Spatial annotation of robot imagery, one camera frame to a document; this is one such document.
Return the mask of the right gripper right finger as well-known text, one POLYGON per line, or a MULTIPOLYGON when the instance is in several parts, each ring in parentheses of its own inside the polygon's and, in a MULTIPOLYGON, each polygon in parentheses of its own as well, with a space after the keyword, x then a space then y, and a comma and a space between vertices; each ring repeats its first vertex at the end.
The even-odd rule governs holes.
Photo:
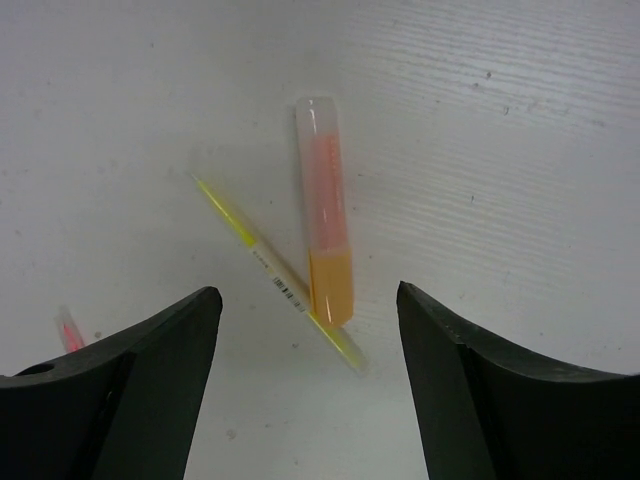
POLYGON ((639 378, 531 351, 410 283, 397 313, 432 479, 635 479, 639 378))

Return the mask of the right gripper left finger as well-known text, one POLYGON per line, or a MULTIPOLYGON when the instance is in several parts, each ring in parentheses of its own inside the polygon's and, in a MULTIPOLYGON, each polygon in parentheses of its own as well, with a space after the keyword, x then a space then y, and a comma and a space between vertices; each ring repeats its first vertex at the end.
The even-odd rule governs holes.
POLYGON ((205 287, 2 377, 2 478, 183 478, 221 313, 219 291, 205 287))

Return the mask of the pink thin pen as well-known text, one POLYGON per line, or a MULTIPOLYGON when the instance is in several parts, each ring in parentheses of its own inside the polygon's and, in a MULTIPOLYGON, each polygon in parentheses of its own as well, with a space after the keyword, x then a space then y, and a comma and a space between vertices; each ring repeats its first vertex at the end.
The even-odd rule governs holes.
POLYGON ((67 306, 58 308, 54 321, 66 353, 76 352, 86 346, 86 342, 67 306))

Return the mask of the yellow thin pen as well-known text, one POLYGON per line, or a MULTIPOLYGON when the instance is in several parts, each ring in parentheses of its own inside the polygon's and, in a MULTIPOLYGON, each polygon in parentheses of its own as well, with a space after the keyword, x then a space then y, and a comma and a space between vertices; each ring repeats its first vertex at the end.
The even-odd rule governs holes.
POLYGON ((189 176, 194 180, 195 185, 217 216, 258 262, 260 270, 268 276, 280 294, 300 315, 310 321, 352 370, 358 374, 364 374, 368 368, 368 361, 360 347, 343 328, 327 327, 318 320, 311 307, 308 287, 254 228, 252 222, 203 179, 193 173, 190 173, 189 176))

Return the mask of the orange pink highlighter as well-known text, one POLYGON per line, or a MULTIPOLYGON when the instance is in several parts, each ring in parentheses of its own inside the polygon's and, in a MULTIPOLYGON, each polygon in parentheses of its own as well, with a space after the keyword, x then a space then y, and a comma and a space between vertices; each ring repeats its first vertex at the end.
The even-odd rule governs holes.
POLYGON ((311 303, 322 324, 339 328, 353 317, 354 283, 335 103, 329 97, 300 98, 295 121, 311 303))

